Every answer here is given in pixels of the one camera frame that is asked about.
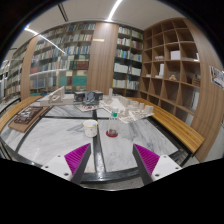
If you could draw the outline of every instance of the wooden bookshelf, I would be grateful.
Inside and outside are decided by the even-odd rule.
[[[142,97],[167,112],[186,121],[188,114],[194,116],[191,108],[194,93],[200,87],[193,85],[195,75],[200,79],[200,62],[194,38],[183,19],[169,19],[155,24],[144,31],[142,77],[138,97]],[[180,51],[180,57],[173,60],[172,51]],[[160,65],[164,64],[163,77]],[[176,80],[169,78],[175,75]]]

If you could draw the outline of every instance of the magenta object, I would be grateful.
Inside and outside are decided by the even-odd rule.
[[[141,156],[142,162],[144,163],[147,172],[151,176],[153,170],[155,169],[157,162],[159,161],[160,156],[158,156],[154,152],[151,152],[150,150],[148,150],[140,145],[134,144],[134,146],[138,150],[138,152]]]
[[[83,159],[83,156],[84,156],[89,145],[90,145],[90,143],[83,145],[83,146],[69,152],[68,154],[66,154],[64,156],[72,174],[74,174],[76,169],[79,167],[79,165]]]

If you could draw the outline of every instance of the bench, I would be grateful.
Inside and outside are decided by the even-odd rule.
[[[185,124],[174,115],[163,110],[161,107],[158,107],[142,98],[127,98],[138,101],[139,103],[144,103],[145,105],[153,106],[154,115],[152,117],[161,123],[166,129],[168,129],[175,137],[177,137],[192,154],[195,154],[203,143],[204,138],[199,133],[197,133],[193,128]]]

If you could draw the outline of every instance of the cup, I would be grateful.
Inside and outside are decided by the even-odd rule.
[[[85,135],[90,138],[95,137],[97,135],[97,125],[98,122],[92,119],[84,121]]]

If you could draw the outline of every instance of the shelf compartment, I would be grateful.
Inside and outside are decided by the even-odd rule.
[[[145,30],[144,35],[145,39],[149,38],[152,36],[152,29],[148,28]]]
[[[152,27],[152,35],[156,35],[158,33],[162,32],[162,26],[161,24],[155,25]]]
[[[167,112],[173,114],[173,111],[174,111],[174,105],[170,104],[170,103],[167,103],[166,101],[163,101],[161,99],[161,102],[160,102],[160,105],[161,105],[161,108],[166,110]]]
[[[159,98],[149,95],[149,102],[151,102],[151,103],[155,104],[156,106],[158,106]]]
[[[166,31],[164,33],[165,44],[178,42],[177,34],[175,30]]]
[[[131,46],[127,46],[127,45],[123,45],[123,44],[117,44],[117,48],[125,50],[125,51],[129,51]]]
[[[181,110],[185,111],[188,114],[194,115],[195,111],[193,108],[191,107],[184,107],[184,106],[177,106],[178,108],[180,108]]]
[[[188,61],[181,62],[181,82],[188,83],[192,85],[192,79],[197,74],[200,79],[200,64]]]
[[[177,30],[177,36],[179,39],[179,42],[181,41],[194,41],[191,32],[188,29],[178,29]]]
[[[182,60],[197,60],[198,50],[195,43],[181,43],[180,52]]]
[[[142,74],[143,76],[146,76],[146,74],[152,74],[152,63],[144,63],[142,68]]]
[[[162,29],[163,29],[163,31],[173,30],[174,25],[173,25],[172,21],[166,21],[166,22],[162,23]]]
[[[125,96],[127,96],[127,97],[138,97],[138,91],[137,90],[133,91],[133,90],[127,89]]]
[[[160,79],[151,79],[150,85],[149,85],[149,94],[160,96],[162,87],[162,80]]]
[[[160,64],[164,64],[164,62],[157,61],[152,64],[152,77],[159,75],[160,72]]]
[[[189,85],[180,84],[177,104],[185,109],[186,112],[194,114],[196,106],[194,106],[196,94],[199,97],[199,89]]]
[[[171,75],[175,75],[177,81],[180,81],[180,61],[166,61],[164,79],[169,79]]]
[[[148,93],[149,83],[150,83],[150,79],[141,79],[139,89]]]
[[[179,51],[179,43],[165,45],[165,60],[171,60],[171,51]]]
[[[152,49],[143,52],[143,61],[144,62],[152,61]]]
[[[157,47],[164,44],[163,33],[153,36],[152,38],[152,46]]]
[[[185,122],[188,116],[188,113],[180,108],[176,107],[175,116],[179,118],[181,121]]]
[[[155,57],[163,56],[164,57],[164,46],[156,47],[152,49],[152,58],[153,61],[156,61]]]
[[[144,46],[144,49],[152,48],[152,37],[145,39],[143,46]]]
[[[175,28],[187,28],[187,25],[182,19],[173,20]]]
[[[177,100],[178,89],[179,83],[164,80],[161,97],[175,104]]]
[[[144,92],[139,92],[139,97],[140,98],[143,98],[144,100],[148,100],[148,95],[147,95],[147,93],[144,93]]]

